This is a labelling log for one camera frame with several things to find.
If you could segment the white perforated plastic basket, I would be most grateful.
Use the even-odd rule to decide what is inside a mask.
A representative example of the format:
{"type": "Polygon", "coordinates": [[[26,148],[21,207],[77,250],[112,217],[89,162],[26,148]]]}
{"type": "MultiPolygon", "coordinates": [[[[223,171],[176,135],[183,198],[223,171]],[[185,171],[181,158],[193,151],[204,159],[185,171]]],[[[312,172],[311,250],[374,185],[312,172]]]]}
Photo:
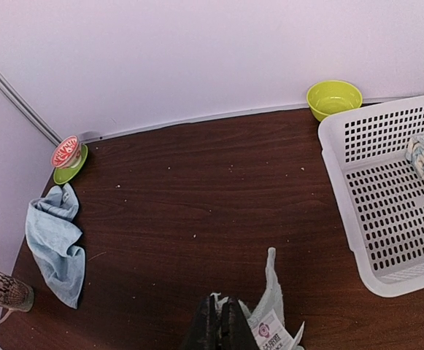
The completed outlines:
{"type": "Polygon", "coordinates": [[[405,157],[421,134],[424,96],[341,112],[318,128],[360,278],[384,298],[424,288],[424,179],[405,157]]]}

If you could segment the light blue towel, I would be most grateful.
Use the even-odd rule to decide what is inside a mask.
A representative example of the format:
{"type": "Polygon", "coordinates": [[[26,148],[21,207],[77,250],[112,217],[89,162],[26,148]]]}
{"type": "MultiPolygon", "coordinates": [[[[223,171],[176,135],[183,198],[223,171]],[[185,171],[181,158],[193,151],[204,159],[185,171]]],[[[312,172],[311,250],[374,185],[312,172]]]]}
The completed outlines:
{"type": "Polygon", "coordinates": [[[85,279],[85,250],[77,245],[82,231],[73,220],[79,201],[72,186],[51,187],[43,198],[29,202],[25,234],[40,273],[53,294],[76,309],[85,279]]]}

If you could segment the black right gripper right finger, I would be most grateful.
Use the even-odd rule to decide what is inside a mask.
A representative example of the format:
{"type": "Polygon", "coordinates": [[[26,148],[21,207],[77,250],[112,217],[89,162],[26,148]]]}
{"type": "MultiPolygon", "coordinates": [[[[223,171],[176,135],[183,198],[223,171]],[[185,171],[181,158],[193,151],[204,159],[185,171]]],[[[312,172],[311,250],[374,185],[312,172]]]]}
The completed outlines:
{"type": "Polygon", "coordinates": [[[242,307],[234,297],[230,297],[222,307],[220,333],[221,349],[250,350],[258,348],[242,307]]]}

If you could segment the mint green panda towel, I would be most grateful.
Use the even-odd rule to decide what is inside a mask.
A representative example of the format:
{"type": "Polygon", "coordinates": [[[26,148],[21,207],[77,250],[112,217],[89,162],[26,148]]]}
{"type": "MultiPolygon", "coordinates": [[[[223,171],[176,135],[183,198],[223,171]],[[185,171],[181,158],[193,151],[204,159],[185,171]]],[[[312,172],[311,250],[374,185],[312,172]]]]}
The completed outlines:
{"type": "MultiPolygon", "coordinates": [[[[258,345],[257,349],[302,349],[302,324],[295,335],[291,335],[285,328],[284,302],[282,288],[275,271],[277,251],[274,247],[267,250],[266,258],[266,286],[257,306],[250,310],[243,301],[239,301],[244,316],[258,345]]],[[[219,293],[212,293],[215,297],[215,309],[218,317],[218,349],[221,349],[221,311],[225,302],[230,298],[221,297],[219,293]]]]}

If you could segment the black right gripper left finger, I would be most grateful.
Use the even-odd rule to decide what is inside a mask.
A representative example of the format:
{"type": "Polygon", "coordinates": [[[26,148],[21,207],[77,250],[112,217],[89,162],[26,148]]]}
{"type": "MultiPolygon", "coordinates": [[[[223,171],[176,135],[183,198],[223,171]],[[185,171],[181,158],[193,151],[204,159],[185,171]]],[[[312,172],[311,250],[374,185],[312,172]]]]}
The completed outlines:
{"type": "Polygon", "coordinates": [[[180,348],[184,350],[218,349],[217,330],[215,297],[210,295],[199,303],[180,348]]]}

